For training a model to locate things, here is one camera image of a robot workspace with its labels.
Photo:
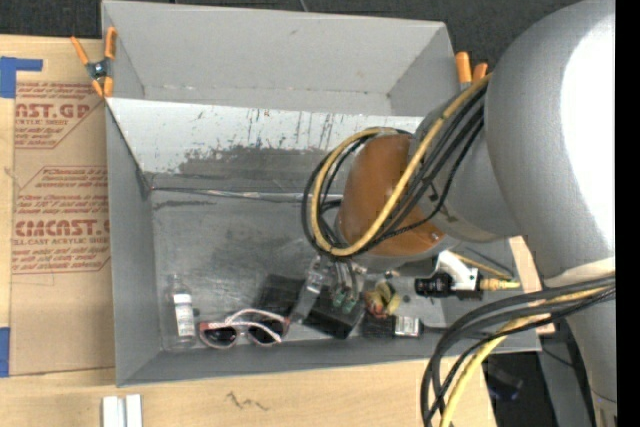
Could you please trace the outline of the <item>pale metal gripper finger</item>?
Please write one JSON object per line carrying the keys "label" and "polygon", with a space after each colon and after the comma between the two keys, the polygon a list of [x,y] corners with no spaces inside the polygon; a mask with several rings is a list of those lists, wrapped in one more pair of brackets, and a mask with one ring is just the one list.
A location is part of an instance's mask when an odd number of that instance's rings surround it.
{"label": "pale metal gripper finger", "polygon": [[330,267],[331,261],[328,257],[314,257],[312,259],[297,301],[291,311],[293,323],[302,323],[308,317],[321,294]]}

